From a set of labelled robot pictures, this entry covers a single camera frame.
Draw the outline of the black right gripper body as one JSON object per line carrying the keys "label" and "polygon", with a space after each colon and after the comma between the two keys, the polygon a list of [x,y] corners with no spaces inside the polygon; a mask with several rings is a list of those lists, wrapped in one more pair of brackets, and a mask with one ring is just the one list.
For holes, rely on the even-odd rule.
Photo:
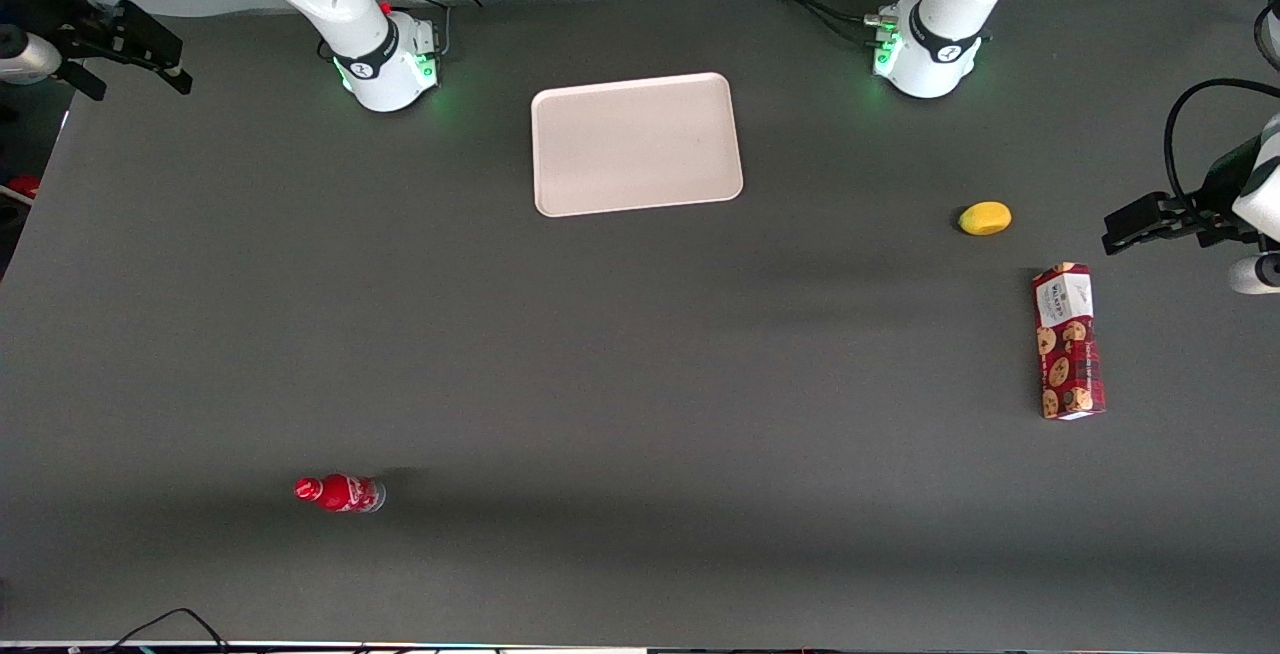
{"label": "black right gripper body", "polygon": [[55,6],[44,13],[40,35],[52,44],[64,60],[88,60],[104,58],[115,63],[127,63],[122,52],[115,51],[114,38],[108,29],[109,19],[95,6]]}

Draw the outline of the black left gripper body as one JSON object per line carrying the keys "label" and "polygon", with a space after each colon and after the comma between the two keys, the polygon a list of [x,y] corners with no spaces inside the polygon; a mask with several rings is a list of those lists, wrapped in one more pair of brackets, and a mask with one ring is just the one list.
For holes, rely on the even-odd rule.
{"label": "black left gripper body", "polygon": [[1245,183],[1252,175],[1260,148],[1260,134],[1236,145],[1212,163],[1202,186],[1194,192],[1181,186],[1172,148],[1166,148],[1165,168],[1176,212],[1175,224],[1166,238],[1196,235],[1202,247],[1212,247],[1222,241],[1239,241],[1262,247],[1265,235],[1261,230],[1233,211],[1233,203],[1244,192]]}

